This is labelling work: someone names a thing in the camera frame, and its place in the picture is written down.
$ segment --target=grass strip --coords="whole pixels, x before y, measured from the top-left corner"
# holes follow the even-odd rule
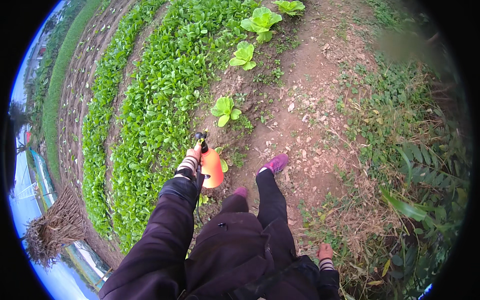
[[[60,181],[60,164],[57,145],[58,108],[63,81],[65,80],[68,65],[72,60],[80,36],[99,4],[100,0],[89,0],[72,22],[59,49],[57,60],[52,70],[48,94],[43,105],[42,128],[47,146],[48,165],[57,182]]]
[[[226,50],[246,38],[240,22],[257,6],[253,0],[173,1],[149,36],[123,102],[122,142],[112,153],[113,222],[123,252],[142,236],[158,192],[191,147],[200,91],[215,67],[228,62]]]
[[[119,22],[112,41],[95,71],[93,98],[82,125],[84,181],[82,185],[89,219],[100,236],[107,238],[112,231],[105,187],[105,141],[112,116],[111,102],[118,93],[123,69],[133,50],[136,36],[142,27],[153,20],[155,12],[166,0],[143,0],[136,4]]]

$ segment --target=pant leg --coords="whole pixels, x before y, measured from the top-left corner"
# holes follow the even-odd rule
[[[247,199],[243,196],[232,194],[228,196],[222,202],[222,210],[218,214],[222,213],[247,213],[248,204]]]
[[[272,171],[267,169],[258,173],[256,181],[260,194],[257,218],[262,227],[267,227],[277,218],[281,218],[287,223],[287,201],[278,188]]]

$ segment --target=weed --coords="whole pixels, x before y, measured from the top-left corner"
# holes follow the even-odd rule
[[[240,153],[238,150],[238,147],[235,147],[231,149],[231,153],[229,154],[229,159],[232,162],[233,166],[236,166],[237,168],[243,167],[243,164],[245,163],[245,158],[247,157],[246,154]]]

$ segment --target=grass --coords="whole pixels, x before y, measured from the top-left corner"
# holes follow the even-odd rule
[[[97,10],[100,0],[89,0],[72,22],[70,29],[59,49],[55,66],[52,70],[48,94],[43,105],[42,128],[47,146],[48,166],[56,181],[60,181],[60,163],[57,145],[57,126],[60,96],[63,81],[73,53],[86,24]]]

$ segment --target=pink sneaker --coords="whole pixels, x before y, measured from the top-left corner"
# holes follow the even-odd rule
[[[275,174],[283,170],[283,168],[285,168],[287,164],[288,164],[288,155],[286,155],[285,153],[281,153],[275,156],[274,158],[270,159],[269,162],[267,162],[260,169],[258,169],[257,175],[258,173],[260,173],[260,170],[263,168],[269,168],[272,171],[272,173]]]
[[[245,199],[247,199],[247,193],[248,193],[248,190],[244,186],[237,187],[237,189],[233,192],[234,195],[240,195]]]

